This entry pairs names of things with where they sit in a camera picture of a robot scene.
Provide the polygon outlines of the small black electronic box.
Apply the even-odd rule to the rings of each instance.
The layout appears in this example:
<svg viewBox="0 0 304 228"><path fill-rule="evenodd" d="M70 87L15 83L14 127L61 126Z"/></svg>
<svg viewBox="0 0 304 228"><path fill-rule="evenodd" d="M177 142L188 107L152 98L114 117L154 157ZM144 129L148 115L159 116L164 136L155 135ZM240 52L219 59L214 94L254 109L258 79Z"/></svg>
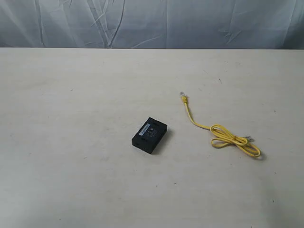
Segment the small black electronic box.
<svg viewBox="0 0 304 228"><path fill-rule="evenodd" d="M152 154L167 130L168 126L166 124L149 117L132 138L132 145L148 154Z"/></svg>

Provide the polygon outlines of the grey wrinkled backdrop cloth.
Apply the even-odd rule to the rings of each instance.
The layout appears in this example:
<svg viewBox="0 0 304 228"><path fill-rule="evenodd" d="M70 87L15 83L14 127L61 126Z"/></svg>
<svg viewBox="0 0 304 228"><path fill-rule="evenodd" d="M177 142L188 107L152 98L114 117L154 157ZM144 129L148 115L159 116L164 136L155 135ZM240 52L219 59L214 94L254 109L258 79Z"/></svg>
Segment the grey wrinkled backdrop cloth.
<svg viewBox="0 0 304 228"><path fill-rule="evenodd" d="M303 49L301 0L3 0L0 45Z"/></svg>

